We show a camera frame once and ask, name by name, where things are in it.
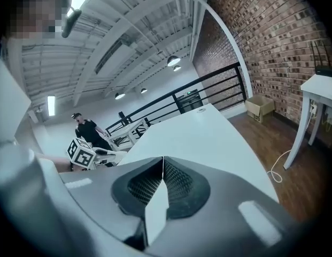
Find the wooden floor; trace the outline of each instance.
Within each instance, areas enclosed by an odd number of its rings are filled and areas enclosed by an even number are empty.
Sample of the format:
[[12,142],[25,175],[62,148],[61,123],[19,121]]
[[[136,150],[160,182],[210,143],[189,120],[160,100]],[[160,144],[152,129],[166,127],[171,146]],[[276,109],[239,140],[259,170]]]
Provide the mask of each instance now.
[[[230,118],[230,122],[248,142],[268,171],[277,158],[291,149],[296,131],[276,118],[259,124],[246,114]],[[303,221],[317,215],[327,185],[327,162],[324,155],[304,140],[293,163],[284,170],[285,154],[276,164],[275,171],[282,183],[272,180],[280,204],[297,220]]]

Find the black metal railing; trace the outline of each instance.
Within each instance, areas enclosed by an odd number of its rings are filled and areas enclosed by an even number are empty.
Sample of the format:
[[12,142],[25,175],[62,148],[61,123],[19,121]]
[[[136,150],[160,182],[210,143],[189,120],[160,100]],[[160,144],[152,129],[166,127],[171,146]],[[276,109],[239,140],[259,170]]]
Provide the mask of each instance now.
[[[196,79],[196,80],[194,80],[194,81],[192,81],[192,82],[189,82],[188,84],[183,85],[182,87],[179,87],[179,88],[173,90],[172,92],[169,92],[169,93],[167,93],[167,94],[161,96],[160,98],[157,98],[157,99],[155,99],[154,101],[148,103],[147,105],[144,105],[143,107],[141,107],[141,108],[135,110],[134,112],[130,113],[128,116],[126,116],[126,117],[120,119],[119,121],[117,121],[117,122],[115,122],[114,124],[112,124],[112,125],[110,125],[109,127],[107,127],[107,128],[106,128],[106,131],[111,135],[114,131],[117,131],[117,130],[119,130],[119,129],[121,129],[121,128],[124,127],[124,121],[125,121],[125,120],[128,120],[130,123],[133,123],[133,122],[136,122],[136,121],[138,121],[138,120],[141,120],[142,118],[144,118],[145,121],[146,121],[146,123],[150,126],[150,125],[153,124],[152,122],[155,121],[155,120],[158,120],[158,119],[160,119],[160,118],[162,118],[162,117],[165,117],[165,116],[167,116],[167,115],[169,115],[169,114],[172,114],[172,113],[174,113],[174,112],[176,112],[176,111],[179,111],[179,112],[182,114],[182,113],[184,113],[184,108],[186,108],[186,107],[188,107],[188,106],[190,106],[190,105],[193,105],[193,104],[195,104],[195,103],[201,102],[202,100],[205,100],[205,99],[211,98],[211,97],[213,97],[213,96],[215,96],[215,95],[217,95],[217,94],[220,94],[220,93],[226,92],[226,91],[228,91],[229,89],[232,89],[232,88],[235,88],[235,87],[238,87],[238,86],[240,86],[241,91],[239,91],[239,92],[237,92],[237,93],[234,93],[234,94],[231,94],[231,95],[228,95],[228,96],[226,96],[226,97],[224,97],[224,98],[222,98],[222,99],[220,99],[220,100],[218,100],[218,101],[213,102],[212,104],[215,105],[215,104],[217,104],[217,103],[223,102],[223,101],[225,101],[225,100],[228,100],[228,99],[230,99],[230,98],[232,98],[232,97],[235,97],[235,96],[238,96],[238,95],[241,95],[241,96],[242,96],[242,99],[240,99],[240,100],[238,100],[238,101],[236,101],[236,102],[234,102],[234,103],[232,103],[232,104],[229,104],[229,105],[227,105],[227,106],[221,108],[221,109],[220,109],[220,111],[221,111],[221,110],[224,110],[224,109],[230,108],[230,107],[232,107],[232,106],[234,106],[234,105],[236,105],[236,104],[239,104],[239,103],[241,103],[241,102],[244,102],[244,101],[246,100],[246,94],[245,94],[245,89],[244,89],[244,86],[243,86],[243,80],[242,80],[242,77],[241,77],[241,73],[240,73],[240,71],[239,71],[239,69],[238,69],[239,66],[240,66],[240,63],[237,62],[237,63],[234,63],[234,64],[232,64],[232,65],[229,65],[229,66],[223,67],[223,68],[221,68],[221,69],[219,69],[219,70],[213,71],[213,72],[211,72],[211,73],[209,73],[209,74],[207,74],[207,75],[205,75],[205,76],[202,76],[202,77],[200,77],[200,78],[198,78],[198,79]],[[202,91],[204,91],[204,90],[206,90],[206,89],[212,88],[212,87],[214,87],[214,86],[216,86],[216,85],[219,85],[219,84],[221,84],[221,83],[224,83],[224,82],[226,82],[226,81],[228,81],[228,80],[231,80],[231,79],[233,79],[233,78],[237,78],[237,79],[238,79],[238,83],[236,83],[236,84],[234,84],[234,85],[232,85],[232,86],[229,86],[229,87],[227,87],[227,88],[225,88],[225,89],[222,89],[222,90],[220,90],[220,91],[218,91],[218,92],[215,92],[215,93],[213,93],[213,94],[210,94],[210,95],[208,95],[208,96],[206,96],[206,97],[204,97],[204,98],[201,98],[201,99],[199,99],[199,100],[195,100],[194,102],[192,102],[192,103],[190,103],[190,104],[186,104],[186,105],[182,106],[182,105],[179,103],[178,98],[177,98],[176,95],[175,95],[176,93],[179,93],[179,92],[183,91],[184,89],[187,89],[187,88],[189,88],[189,87],[192,87],[192,86],[195,85],[195,84],[201,83],[201,82],[203,82],[203,81],[205,81],[205,80],[207,80],[207,79],[209,79],[209,78],[215,77],[215,76],[218,75],[218,74],[221,74],[221,73],[223,73],[223,72],[226,72],[226,71],[229,71],[229,70],[232,70],[232,69],[235,70],[235,72],[236,72],[235,75],[233,75],[233,76],[231,76],[231,77],[228,77],[228,78],[225,78],[225,79],[223,79],[223,80],[221,80],[221,81],[218,81],[218,82],[216,82],[216,83],[214,83],[214,84],[212,84],[212,85],[209,85],[209,86],[207,86],[207,87],[205,87],[205,88],[203,88],[203,89],[200,89],[200,90],[198,90],[198,91],[195,91],[195,92],[193,92],[193,93],[190,93],[190,94],[188,94],[188,95],[186,96],[186,98],[187,98],[187,97],[190,97],[190,96],[192,96],[192,95],[198,94],[198,93],[200,93],[200,92],[202,92]],[[135,116],[135,115],[138,114],[139,112],[141,112],[141,111],[143,111],[143,110],[145,110],[145,109],[151,107],[152,105],[155,105],[155,104],[157,104],[157,103],[159,103],[159,102],[161,102],[161,101],[163,101],[164,99],[167,99],[167,98],[169,98],[169,97],[172,97],[173,100],[174,100],[174,102],[171,102],[171,103],[169,103],[169,104],[167,104],[167,105],[164,105],[164,106],[161,107],[161,108],[158,108],[158,109],[156,109],[156,110],[154,110],[154,111],[152,111],[152,112],[150,112],[150,113],[147,113],[146,115],[144,115],[144,116],[142,116],[142,117],[139,117],[138,119],[135,119],[135,120],[132,120],[132,119],[131,119],[133,116]],[[165,113],[165,114],[163,114],[163,115],[161,115],[161,116],[158,116],[158,117],[156,117],[156,118],[153,118],[153,119],[151,119],[151,120],[148,120],[148,119],[147,119],[147,116],[150,116],[150,115],[154,114],[154,113],[157,112],[157,111],[161,111],[161,110],[163,110],[163,109],[165,109],[165,108],[167,108],[167,107],[169,107],[169,106],[171,106],[171,105],[173,105],[173,104],[176,104],[177,109],[172,110],[172,111],[169,111],[169,112],[167,112],[167,113]],[[137,134],[137,135],[140,137],[141,134],[139,134],[139,133],[140,133],[140,132],[136,132],[136,131],[135,131],[135,134]]]

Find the white table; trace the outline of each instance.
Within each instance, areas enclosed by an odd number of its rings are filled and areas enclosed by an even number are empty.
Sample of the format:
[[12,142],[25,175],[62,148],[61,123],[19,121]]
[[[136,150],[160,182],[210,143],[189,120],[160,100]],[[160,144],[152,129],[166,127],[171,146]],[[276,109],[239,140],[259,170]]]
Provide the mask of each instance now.
[[135,139],[135,137],[133,136],[133,132],[134,130],[136,130],[139,126],[143,125],[143,127],[145,128],[145,130],[148,129],[148,125],[146,124],[144,119],[141,119],[139,121],[133,122],[131,124],[128,124],[126,126],[124,126],[123,128],[114,131],[111,136],[109,137],[109,141],[112,144],[114,143],[114,140],[118,139],[118,138],[122,138],[122,137],[127,137],[128,140],[134,145],[136,144],[137,140]]
[[233,173],[279,202],[255,153],[211,104],[152,125],[119,165],[157,156],[182,158]]
[[332,108],[332,77],[315,74],[301,85],[301,90],[303,91],[303,107],[301,111],[299,129],[291,152],[289,153],[289,156],[283,166],[285,169],[288,169],[292,165],[292,162],[303,141],[310,114],[310,101],[313,100],[318,104],[315,124],[310,140],[308,141],[310,145],[312,145],[320,125],[323,105],[325,104]]

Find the white cable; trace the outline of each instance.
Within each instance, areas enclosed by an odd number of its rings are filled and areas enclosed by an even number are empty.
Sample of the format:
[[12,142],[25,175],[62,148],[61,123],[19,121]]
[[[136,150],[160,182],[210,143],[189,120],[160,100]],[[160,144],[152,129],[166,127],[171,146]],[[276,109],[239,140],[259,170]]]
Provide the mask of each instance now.
[[[309,120],[308,120],[308,122],[307,122],[307,126],[306,126],[306,129],[305,129],[305,132],[306,132],[306,130],[307,130],[307,128],[308,128],[308,125],[310,124],[310,121],[311,121],[312,115],[313,115],[313,113],[311,112],[310,118],[309,118]],[[279,161],[279,159],[280,159],[283,155],[285,155],[286,153],[288,153],[288,152],[290,152],[290,151],[291,151],[291,149],[288,150],[288,151],[286,151],[285,153],[281,154],[281,156],[280,156],[279,158],[277,158],[276,162],[273,164],[272,168],[271,168],[269,171],[267,171],[267,174],[270,173],[270,174],[272,175],[274,181],[277,182],[277,183],[281,183],[281,182],[282,182],[282,177],[281,177],[280,174],[278,174],[276,171],[274,171],[273,168],[275,167],[275,165],[276,165],[276,163]]]

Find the black cap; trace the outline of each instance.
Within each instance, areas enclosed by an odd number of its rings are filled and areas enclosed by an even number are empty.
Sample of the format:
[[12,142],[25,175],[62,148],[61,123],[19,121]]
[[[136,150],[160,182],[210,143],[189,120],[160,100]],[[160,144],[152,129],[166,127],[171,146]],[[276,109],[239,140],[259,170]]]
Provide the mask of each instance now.
[[81,114],[79,112],[75,113],[75,114],[72,114],[72,118],[73,119],[76,119],[76,117],[80,116]]

